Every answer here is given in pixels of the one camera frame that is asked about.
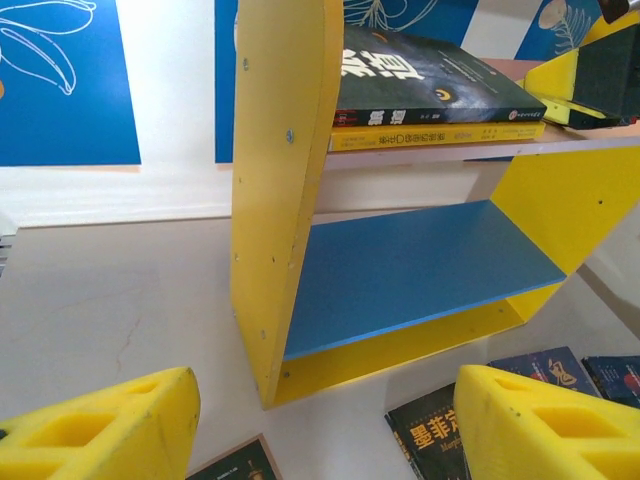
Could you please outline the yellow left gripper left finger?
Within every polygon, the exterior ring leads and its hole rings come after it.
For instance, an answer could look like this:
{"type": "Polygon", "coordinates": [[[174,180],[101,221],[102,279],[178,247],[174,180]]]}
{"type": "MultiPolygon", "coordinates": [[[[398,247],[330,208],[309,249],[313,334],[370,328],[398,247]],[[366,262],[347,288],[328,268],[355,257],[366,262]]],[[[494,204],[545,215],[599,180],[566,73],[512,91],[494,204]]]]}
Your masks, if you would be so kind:
{"type": "Polygon", "coordinates": [[[4,479],[183,479],[200,417],[193,370],[175,367],[1,423],[4,479]]]}

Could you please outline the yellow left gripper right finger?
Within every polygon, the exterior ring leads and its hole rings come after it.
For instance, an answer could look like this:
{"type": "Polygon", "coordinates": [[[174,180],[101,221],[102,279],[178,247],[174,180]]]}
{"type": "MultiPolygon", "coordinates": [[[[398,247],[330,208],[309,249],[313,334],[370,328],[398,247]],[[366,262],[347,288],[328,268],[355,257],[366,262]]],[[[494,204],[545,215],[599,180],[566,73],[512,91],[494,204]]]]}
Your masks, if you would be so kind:
{"type": "Polygon", "coordinates": [[[475,479],[636,479],[639,411],[483,365],[458,371],[454,410],[475,479]]]}

